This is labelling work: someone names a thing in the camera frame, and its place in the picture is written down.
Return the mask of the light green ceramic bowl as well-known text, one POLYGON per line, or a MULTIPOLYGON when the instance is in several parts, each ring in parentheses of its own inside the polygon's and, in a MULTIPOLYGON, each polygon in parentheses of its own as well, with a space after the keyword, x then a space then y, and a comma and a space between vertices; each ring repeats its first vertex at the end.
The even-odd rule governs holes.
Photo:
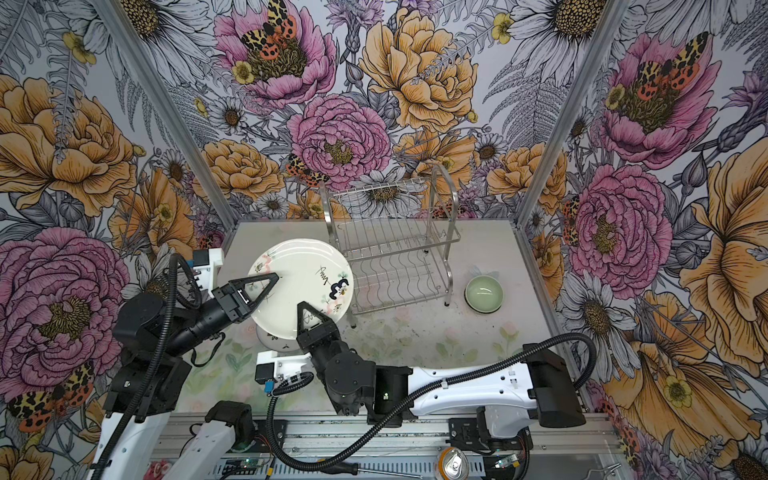
POLYGON ((472 278, 464 289, 467 305, 477 313, 492 314, 504 303, 504 291, 500 282, 489 275, 472 278))

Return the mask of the roll of tape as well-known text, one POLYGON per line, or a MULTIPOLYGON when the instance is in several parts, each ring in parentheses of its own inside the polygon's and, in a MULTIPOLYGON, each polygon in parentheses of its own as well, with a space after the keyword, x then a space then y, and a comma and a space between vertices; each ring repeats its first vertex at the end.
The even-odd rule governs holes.
POLYGON ((469 474, 469 461, 460 449, 449 446, 440 451, 434 463, 436 480, 467 480, 469 474))

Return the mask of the steel two-tier dish rack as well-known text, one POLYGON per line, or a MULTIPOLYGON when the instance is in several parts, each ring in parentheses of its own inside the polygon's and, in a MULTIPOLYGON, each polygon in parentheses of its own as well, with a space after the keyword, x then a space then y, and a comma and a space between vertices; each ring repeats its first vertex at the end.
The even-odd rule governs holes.
POLYGON ((345 319, 454 293, 451 247, 461 239, 459 196, 442 165, 426 176, 370 172, 344 191, 319 188, 329 243, 348 261, 354 285, 345 319))

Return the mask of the white patterned plate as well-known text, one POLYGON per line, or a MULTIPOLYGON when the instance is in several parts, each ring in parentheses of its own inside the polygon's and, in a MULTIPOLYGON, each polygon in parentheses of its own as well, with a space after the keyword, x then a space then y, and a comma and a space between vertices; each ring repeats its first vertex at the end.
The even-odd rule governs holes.
POLYGON ((289 355, 301 352, 301 349, 295 339, 283 339, 281 337, 274 336, 259 326, 256 326, 256 333, 259 342, 267 350, 274 350, 289 355))

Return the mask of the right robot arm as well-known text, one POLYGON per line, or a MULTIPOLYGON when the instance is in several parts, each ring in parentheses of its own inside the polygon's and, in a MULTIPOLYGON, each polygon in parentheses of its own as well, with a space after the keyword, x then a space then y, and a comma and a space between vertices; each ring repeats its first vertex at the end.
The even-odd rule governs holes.
POLYGON ((297 343, 340 416, 364 410, 368 424, 381 431, 411 418, 476 408, 494 439, 510 438, 532 423, 554 429, 583 425, 578 391, 597 355, 589 336, 565 333, 476 369, 378 365, 349 347, 336 323, 306 302, 297 306, 297 343))

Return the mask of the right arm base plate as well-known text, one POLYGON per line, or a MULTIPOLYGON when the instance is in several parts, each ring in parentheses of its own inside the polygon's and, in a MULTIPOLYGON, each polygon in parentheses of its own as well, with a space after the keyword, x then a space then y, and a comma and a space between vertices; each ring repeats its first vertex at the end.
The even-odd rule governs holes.
POLYGON ((449 418, 448 433, 448 445, 482 455, 491 455, 497 451, 522 451, 533 447, 528 427, 512 437, 493 437, 483 416, 449 418))

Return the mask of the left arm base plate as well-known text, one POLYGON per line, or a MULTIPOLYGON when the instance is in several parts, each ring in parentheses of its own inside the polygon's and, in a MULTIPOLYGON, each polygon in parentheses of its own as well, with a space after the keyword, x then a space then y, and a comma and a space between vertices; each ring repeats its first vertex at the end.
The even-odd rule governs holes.
MULTIPOLYGON (((284 442, 287 438, 287 426, 286 420, 275 420, 273 422, 273 437, 280 447, 284 446, 284 442)), ((272 451, 273 443, 266 435, 267 427, 265 420, 254 421, 254 436, 249 443, 242 443, 234 446, 231 450, 232 453, 247 453, 247 454, 266 454, 272 451)))

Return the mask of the green circuit board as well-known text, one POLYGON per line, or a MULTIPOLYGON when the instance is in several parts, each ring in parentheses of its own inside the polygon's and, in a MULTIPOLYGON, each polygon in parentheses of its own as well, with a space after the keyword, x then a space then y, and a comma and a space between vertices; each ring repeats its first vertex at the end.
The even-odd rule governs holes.
POLYGON ((270 460, 244 458, 227 461, 222 470, 222 476, 232 475, 255 475, 260 473, 265 467, 268 467, 270 460))

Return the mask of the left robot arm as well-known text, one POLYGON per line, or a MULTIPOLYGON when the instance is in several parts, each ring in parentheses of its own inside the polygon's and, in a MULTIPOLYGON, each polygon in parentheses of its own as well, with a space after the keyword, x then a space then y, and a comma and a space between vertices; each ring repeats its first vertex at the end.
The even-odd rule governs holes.
POLYGON ((144 292, 120 310, 116 336, 124 361, 107 392, 106 419, 89 468, 92 479, 139 479, 159 434, 176 409, 197 348, 221 346, 227 330, 251 318, 277 285, 275 273, 239 278, 203 299, 198 287, 180 294, 169 272, 161 293, 144 292))

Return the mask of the cream white plate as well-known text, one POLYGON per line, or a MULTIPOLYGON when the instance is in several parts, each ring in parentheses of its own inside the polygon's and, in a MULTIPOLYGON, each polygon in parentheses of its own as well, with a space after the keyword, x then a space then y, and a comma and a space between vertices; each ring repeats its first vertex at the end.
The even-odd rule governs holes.
POLYGON ((352 304, 354 274, 347 259, 320 240, 297 238, 265 251, 250 276, 275 273, 278 282, 252 314, 264 332, 286 340, 297 335, 297 305, 305 301, 334 321, 352 304))

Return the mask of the aluminium front rail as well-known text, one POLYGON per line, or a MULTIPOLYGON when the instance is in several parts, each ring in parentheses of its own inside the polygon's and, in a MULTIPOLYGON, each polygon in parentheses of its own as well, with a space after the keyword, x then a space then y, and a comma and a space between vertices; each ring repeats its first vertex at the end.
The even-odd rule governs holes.
MULTIPOLYGON (((278 434, 283 449, 295 458, 331 457, 366 433, 370 426, 363 417, 280 414, 286 426, 278 434)), ((195 424, 201 414, 173 414, 162 430, 152 460, 176 459, 191 445, 195 424)), ((406 421, 399 428, 384 428, 358 452, 363 456, 428 456, 456 444, 485 449, 475 414, 448 413, 406 421)), ((620 441, 613 426, 601 414, 588 414, 586 423, 573 428, 529 427, 532 452, 541 455, 619 454, 620 441)))

